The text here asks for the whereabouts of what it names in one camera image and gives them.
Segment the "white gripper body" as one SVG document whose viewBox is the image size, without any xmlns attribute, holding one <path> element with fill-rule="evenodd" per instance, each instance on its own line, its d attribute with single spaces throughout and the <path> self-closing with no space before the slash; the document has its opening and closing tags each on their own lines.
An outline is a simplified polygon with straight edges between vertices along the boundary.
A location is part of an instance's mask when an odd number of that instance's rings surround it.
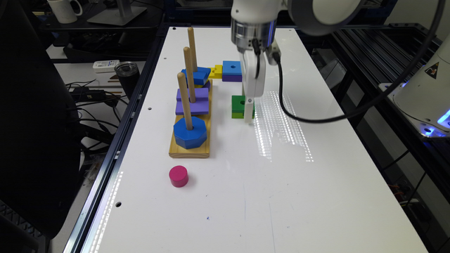
<svg viewBox="0 0 450 253">
<path fill-rule="evenodd" d="M 241 53 L 240 65 L 243 77 L 243 90 L 247 98 L 257 98 L 263 95 L 266 64 L 277 65 L 273 57 L 274 53 L 281 54 L 276 41 L 259 56 L 256 56 L 253 50 L 246 50 Z"/>
</svg>

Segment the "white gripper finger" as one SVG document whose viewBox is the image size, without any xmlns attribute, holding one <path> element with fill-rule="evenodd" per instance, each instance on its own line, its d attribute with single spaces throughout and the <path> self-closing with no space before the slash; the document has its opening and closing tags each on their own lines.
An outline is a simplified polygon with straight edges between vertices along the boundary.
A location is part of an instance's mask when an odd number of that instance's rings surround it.
<svg viewBox="0 0 450 253">
<path fill-rule="evenodd" d="M 245 98 L 244 122 L 251 123 L 253 118 L 254 98 Z"/>
</svg>

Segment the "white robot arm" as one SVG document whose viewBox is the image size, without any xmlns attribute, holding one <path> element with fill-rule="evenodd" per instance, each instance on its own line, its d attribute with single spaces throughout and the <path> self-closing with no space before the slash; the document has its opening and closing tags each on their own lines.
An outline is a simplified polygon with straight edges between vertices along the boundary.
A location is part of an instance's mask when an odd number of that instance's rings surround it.
<svg viewBox="0 0 450 253">
<path fill-rule="evenodd" d="M 278 13 L 286 10 L 305 33 L 323 36 L 356 16 L 362 0 L 235 0 L 231 9 L 231 41 L 240 53 L 243 75 L 244 120 L 252 122 L 256 98 L 264 93 L 266 64 L 275 65 Z"/>
</svg>

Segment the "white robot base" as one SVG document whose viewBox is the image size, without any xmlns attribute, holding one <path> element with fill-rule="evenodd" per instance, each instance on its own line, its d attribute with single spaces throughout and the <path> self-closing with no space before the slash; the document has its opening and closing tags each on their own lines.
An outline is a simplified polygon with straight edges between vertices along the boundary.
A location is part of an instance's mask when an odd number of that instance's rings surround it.
<svg viewBox="0 0 450 253">
<path fill-rule="evenodd" d="M 388 98 L 421 136 L 449 137 L 449 39 Z"/>
</svg>

